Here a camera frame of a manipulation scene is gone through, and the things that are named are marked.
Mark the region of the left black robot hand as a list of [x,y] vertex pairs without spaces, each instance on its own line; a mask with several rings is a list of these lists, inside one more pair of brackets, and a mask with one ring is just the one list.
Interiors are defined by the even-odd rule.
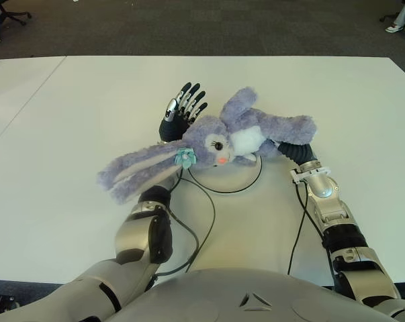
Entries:
[[162,142],[180,140],[208,106],[206,102],[202,103],[206,92],[200,87],[199,83],[188,82],[169,101],[159,126],[159,136]]

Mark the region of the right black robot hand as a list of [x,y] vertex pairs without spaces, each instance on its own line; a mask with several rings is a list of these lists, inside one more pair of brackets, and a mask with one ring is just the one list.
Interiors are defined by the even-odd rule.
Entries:
[[281,142],[277,149],[298,166],[316,160],[310,144],[296,145]]

